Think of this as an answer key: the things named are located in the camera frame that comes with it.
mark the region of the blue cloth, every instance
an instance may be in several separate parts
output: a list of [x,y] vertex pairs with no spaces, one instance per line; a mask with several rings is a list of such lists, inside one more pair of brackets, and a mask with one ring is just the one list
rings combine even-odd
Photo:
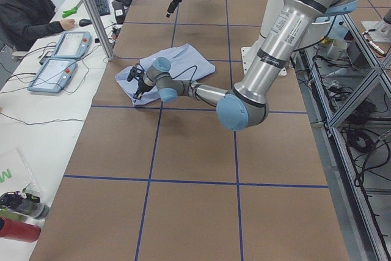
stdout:
[[[198,80],[203,78],[204,76],[210,75],[214,73],[215,67],[213,64],[209,63],[194,47],[190,44],[182,45],[181,47],[168,48],[159,51],[151,55],[150,57],[146,57],[140,60],[141,66],[145,69],[145,71],[150,68],[152,63],[156,60],[157,57],[165,57],[171,62],[171,70],[170,75],[175,77],[179,75],[181,72],[186,70],[193,65],[197,66],[197,71],[193,76],[193,80]],[[120,85],[120,87],[124,90],[124,92],[129,96],[134,106],[137,105],[145,105],[152,101],[159,99],[159,93],[156,86],[149,92],[144,93],[141,100],[136,100],[133,98],[134,93],[137,91],[138,82],[134,79],[131,82],[127,81],[130,69],[132,66],[125,68],[120,71],[115,76],[115,80]],[[191,79],[194,68],[184,72],[180,75],[178,80],[189,80]]]

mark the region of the fabric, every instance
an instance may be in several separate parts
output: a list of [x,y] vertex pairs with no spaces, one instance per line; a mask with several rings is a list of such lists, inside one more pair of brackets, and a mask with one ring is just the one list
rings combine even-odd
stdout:
[[0,25],[19,51],[29,51],[42,37],[63,31],[51,0],[0,0]]
[[[182,45],[181,47],[174,47],[165,50],[161,50],[158,53],[151,55],[140,60],[141,66],[145,71],[150,68],[152,63],[156,60],[157,57],[165,57],[171,62],[170,75],[171,77],[176,77],[189,67],[193,65],[197,66],[197,71],[194,73],[194,68],[189,69],[184,72],[182,75],[178,76],[178,80],[198,80],[204,76],[214,73],[215,67],[213,64],[209,63],[193,46],[190,44]],[[141,100],[136,100],[133,98],[133,94],[136,93],[138,88],[138,82],[134,79],[131,82],[127,81],[130,69],[132,66],[127,67],[120,71],[115,76],[115,80],[120,85],[120,87],[125,91],[127,96],[131,99],[133,105],[144,105],[159,99],[159,93],[156,86],[149,92],[144,93]]]

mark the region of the person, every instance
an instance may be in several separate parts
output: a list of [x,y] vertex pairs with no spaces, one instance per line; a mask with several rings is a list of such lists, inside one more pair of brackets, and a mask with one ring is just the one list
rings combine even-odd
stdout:
[[29,51],[42,37],[70,30],[75,20],[51,21],[55,12],[51,0],[0,0],[0,25],[18,51]]

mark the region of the keyboard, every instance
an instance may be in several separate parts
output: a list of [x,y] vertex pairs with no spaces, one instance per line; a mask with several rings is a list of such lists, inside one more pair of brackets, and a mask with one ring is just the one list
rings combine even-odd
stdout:
[[99,15],[109,15],[110,14],[110,7],[109,7],[109,2],[108,0],[94,0],[98,11]]

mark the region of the water bottle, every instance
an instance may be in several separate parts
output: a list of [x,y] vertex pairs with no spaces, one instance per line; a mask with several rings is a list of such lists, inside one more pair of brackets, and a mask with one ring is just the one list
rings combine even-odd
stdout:
[[38,240],[40,233],[39,226],[32,226],[9,218],[0,218],[0,238],[32,243]]
[[19,191],[8,192],[0,197],[0,208],[35,219],[42,219],[49,213],[49,207],[39,197]]

